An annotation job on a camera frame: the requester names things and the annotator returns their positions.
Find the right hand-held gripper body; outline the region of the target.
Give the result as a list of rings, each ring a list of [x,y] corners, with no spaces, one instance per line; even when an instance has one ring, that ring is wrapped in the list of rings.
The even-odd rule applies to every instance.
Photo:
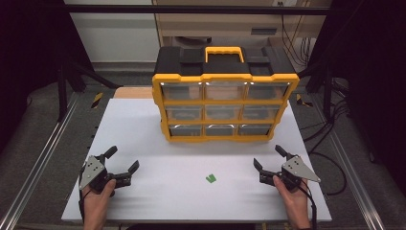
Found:
[[[277,176],[289,192],[293,192],[300,187],[302,180],[320,182],[320,177],[305,164],[298,155],[290,157],[279,172],[269,172],[259,165],[259,182],[274,186],[273,177]]]

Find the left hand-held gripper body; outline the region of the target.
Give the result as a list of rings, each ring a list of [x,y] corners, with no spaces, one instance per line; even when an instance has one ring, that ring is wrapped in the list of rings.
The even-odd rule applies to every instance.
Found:
[[[116,189],[130,186],[131,172],[119,174],[108,172],[99,156],[90,155],[82,167],[79,189],[83,190],[86,186],[89,186],[91,190],[100,194],[111,179],[116,180]]]

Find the clear plastic drawer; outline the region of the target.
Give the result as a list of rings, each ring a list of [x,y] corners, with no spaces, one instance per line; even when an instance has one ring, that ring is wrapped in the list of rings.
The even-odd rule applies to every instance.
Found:
[[[242,98],[245,84],[238,81],[207,82],[205,97],[208,100],[239,100]]]

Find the yellow black organizer cabinet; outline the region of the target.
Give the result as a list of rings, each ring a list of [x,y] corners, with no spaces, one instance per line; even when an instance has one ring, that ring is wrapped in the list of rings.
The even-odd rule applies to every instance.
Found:
[[[172,137],[167,122],[162,119],[163,83],[198,82],[288,82],[285,108],[288,99],[300,79],[287,54],[282,48],[205,47],[186,49],[168,46],[160,49],[152,78],[152,97],[161,115],[161,130],[170,142],[227,141],[268,141],[273,138],[276,126],[268,138],[205,138]]]

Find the person's left hand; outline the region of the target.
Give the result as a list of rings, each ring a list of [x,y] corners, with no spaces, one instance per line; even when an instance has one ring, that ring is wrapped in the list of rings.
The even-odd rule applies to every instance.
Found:
[[[108,181],[100,194],[94,193],[89,186],[82,190],[84,192],[84,223],[97,222],[105,224],[109,198],[115,189],[115,185],[115,179]]]

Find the person's right hand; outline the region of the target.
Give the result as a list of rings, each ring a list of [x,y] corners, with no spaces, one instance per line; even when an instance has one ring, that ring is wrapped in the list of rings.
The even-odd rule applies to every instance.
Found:
[[[307,210],[307,195],[298,189],[289,192],[282,181],[273,176],[275,187],[282,197],[287,218],[294,230],[309,230],[311,228]]]

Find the yellow black hazard tape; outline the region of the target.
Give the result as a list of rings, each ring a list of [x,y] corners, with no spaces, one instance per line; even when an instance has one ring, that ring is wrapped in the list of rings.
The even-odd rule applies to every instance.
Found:
[[[95,98],[94,98],[94,100],[93,100],[93,102],[92,102],[91,108],[97,108],[97,107],[98,107],[98,105],[99,105],[99,103],[100,103],[100,100],[101,100],[101,98],[102,98],[102,95],[103,95],[102,92],[98,92],[98,93],[96,94],[96,96],[95,96]]]
[[[305,102],[300,94],[296,94],[296,102],[299,105],[304,105],[307,107],[313,107],[313,103]]]

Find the grid of clear drawers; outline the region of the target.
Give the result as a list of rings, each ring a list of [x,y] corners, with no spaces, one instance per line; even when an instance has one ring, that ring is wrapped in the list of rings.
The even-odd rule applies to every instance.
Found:
[[[243,82],[239,100],[208,100],[206,82],[163,83],[162,119],[172,137],[268,138],[285,109],[288,82]]]

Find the black metal stand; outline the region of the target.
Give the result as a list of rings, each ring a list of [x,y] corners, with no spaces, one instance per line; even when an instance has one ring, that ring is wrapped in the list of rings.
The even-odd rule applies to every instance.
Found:
[[[87,76],[110,89],[118,89],[120,87],[118,84],[103,78],[94,70],[86,68],[76,62],[61,64],[56,71],[56,75],[59,104],[57,120],[59,122],[61,122],[68,113],[66,83],[69,83],[75,92],[83,92],[86,88],[86,84],[84,83],[82,76]]]
[[[323,115],[329,123],[331,118],[331,93],[332,93],[332,75],[327,64],[321,62],[314,63],[302,70],[298,76],[302,79],[310,77],[305,88],[308,93],[317,93],[323,88]]]

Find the person's dark clothing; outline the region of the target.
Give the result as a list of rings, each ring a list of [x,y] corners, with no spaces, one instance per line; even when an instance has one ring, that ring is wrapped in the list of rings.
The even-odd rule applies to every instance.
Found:
[[[125,230],[256,230],[256,225],[255,223],[140,223]]]

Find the white panel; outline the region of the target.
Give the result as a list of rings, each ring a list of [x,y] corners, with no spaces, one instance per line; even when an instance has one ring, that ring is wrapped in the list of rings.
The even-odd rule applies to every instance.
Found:
[[[143,13],[72,13],[92,62],[154,62],[160,48],[155,16]]]

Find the black curtain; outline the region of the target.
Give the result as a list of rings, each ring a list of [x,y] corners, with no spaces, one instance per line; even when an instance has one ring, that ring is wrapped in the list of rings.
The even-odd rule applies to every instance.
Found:
[[[93,68],[64,0],[0,0],[0,152],[19,126],[28,96],[57,81],[84,87],[72,62]]]
[[[367,143],[406,196],[406,0],[331,0],[309,64],[350,85]]]

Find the light wooden desk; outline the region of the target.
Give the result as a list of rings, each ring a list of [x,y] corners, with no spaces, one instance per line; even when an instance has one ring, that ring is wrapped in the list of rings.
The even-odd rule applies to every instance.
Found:
[[[151,0],[155,6],[239,6],[328,8],[332,0]],[[263,38],[273,46],[298,38],[316,38],[325,18],[322,15],[272,14],[190,14],[157,13],[156,23],[161,44],[171,45],[176,37]]]

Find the aluminium floor rail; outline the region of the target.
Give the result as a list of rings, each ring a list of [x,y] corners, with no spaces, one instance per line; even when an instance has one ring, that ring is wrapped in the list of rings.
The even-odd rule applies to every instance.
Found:
[[[355,167],[351,164],[347,152],[334,129],[337,116],[346,111],[345,101],[342,100],[337,103],[326,102],[315,94],[311,94],[310,98],[314,102],[314,107],[320,119],[329,124],[329,130],[324,134],[324,138],[327,140],[332,154],[336,158],[336,163],[341,167],[346,176],[347,187],[351,190],[352,196],[368,229],[385,230],[381,217],[372,204],[372,200],[364,184],[358,176]]]
[[[32,167],[13,203],[11,204],[11,207],[0,220],[0,230],[13,230],[19,218],[21,217],[21,214],[23,213],[29,199],[31,198],[41,175],[43,174],[49,160],[54,154],[56,146],[65,128],[71,120],[71,117],[78,105],[79,98],[79,93],[73,93],[71,95],[66,113],[62,116],[61,120],[56,123],[51,136],[48,138],[46,145],[35,161],[34,166]]]

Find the black horizontal frame bar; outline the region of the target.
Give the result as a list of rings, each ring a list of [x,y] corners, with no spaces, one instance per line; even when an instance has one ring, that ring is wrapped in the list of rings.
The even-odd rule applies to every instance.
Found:
[[[330,8],[245,6],[65,5],[68,12],[328,15]]]

